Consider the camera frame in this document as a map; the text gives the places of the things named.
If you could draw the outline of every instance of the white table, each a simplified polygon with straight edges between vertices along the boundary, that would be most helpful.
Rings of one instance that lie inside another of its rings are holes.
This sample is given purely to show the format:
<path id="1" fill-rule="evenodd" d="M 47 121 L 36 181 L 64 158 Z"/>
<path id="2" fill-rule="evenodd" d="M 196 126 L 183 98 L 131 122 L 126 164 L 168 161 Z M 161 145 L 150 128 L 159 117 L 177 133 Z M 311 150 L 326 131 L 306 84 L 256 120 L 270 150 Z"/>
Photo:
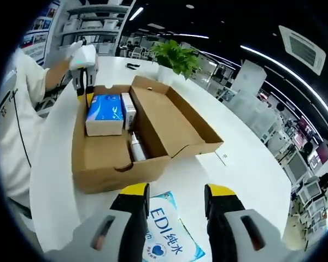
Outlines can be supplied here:
<path id="1" fill-rule="evenodd" d="M 131 62 L 137 70 L 125 68 Z M 135 75 L 156 78 L 156 63 L 123 57 L 100 57 L 96 84 L 130 84 Z M 204 185 L 230 187 L 246 209 L 255 209 L 283 235 L 289 210 L 291 184 L 272 154 L 229 109 L 191 80 L 173 73 L 173 88 L 223 138 L 216 153 L 174 160 L 162 177 L 151 183 L 151 195 L 171 190 L 179 215 L 194 240 L 211 261 L 204 216 Z M 31 211 L 43 251 L 60 249 L 72 232 L 100 209 L 107 209 L 118 190 L 85 195 L 74 188 L 71 149 L 78 100 L 71 83 L 50 111 L 41 133 L 31 172 Z"/>

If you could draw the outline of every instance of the white bottle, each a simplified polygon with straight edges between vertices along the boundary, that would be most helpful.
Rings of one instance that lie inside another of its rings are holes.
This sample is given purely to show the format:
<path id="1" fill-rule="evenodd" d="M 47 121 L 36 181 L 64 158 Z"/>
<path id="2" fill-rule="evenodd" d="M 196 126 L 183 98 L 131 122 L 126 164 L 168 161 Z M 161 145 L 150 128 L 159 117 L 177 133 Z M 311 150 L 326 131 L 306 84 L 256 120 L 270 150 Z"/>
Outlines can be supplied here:
<path id="1" fill-rule="evenodd" d="M 142 146 L 134 132 L 131 132 L 131 151 L 136 162 L 146 160 Z"/>

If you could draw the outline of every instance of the blue heart logo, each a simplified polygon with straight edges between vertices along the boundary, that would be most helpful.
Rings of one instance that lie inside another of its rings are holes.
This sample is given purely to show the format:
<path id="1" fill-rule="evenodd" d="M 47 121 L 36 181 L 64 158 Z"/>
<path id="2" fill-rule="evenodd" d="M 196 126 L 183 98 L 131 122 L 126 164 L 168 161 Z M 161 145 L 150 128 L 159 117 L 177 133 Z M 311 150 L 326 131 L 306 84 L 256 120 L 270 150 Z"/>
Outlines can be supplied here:
<path id="1" fill-rule="evenodd" d="M 163 255 L 164 251 L 162 250 L 161 246 L 156 245 L 152 248 L 152 253 L 156 255 Z"/>

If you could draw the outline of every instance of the open cardboard box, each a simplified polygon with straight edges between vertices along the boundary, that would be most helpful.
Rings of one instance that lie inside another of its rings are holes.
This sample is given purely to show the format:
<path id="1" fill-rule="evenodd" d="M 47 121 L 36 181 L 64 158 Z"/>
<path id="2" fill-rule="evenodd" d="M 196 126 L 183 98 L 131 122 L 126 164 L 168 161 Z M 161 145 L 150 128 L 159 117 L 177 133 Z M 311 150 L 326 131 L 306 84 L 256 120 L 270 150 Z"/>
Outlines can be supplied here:
<path id="1" fill-rule="evenodd" d="M 134 162 L 128 131 L 122 135 L 89 137 L 87 106 L 81 99 L 72 145 L 75 185 L 84 193 L 122 189 L 157 180 L 171 158 L 214 152 L 222 139 L 171 87 L 136 76 L 132 85 L 96 86 L 95 94 L 128 92 L 136 107 L 134 130 L 149 159 Z"/>

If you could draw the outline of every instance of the blue tissue box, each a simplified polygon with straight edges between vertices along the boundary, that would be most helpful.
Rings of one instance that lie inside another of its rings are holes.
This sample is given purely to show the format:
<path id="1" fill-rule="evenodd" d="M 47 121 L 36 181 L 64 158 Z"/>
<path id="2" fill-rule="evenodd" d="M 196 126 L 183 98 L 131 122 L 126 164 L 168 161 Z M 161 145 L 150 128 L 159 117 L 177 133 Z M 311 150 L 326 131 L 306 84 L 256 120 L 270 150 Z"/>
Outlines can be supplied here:
<path id="1" fill-rule="evenodd" d="M 86 118 L 88 136 L 121 135 L 124 118 L 118 94 L 101 94 L 92 98 Z"/>

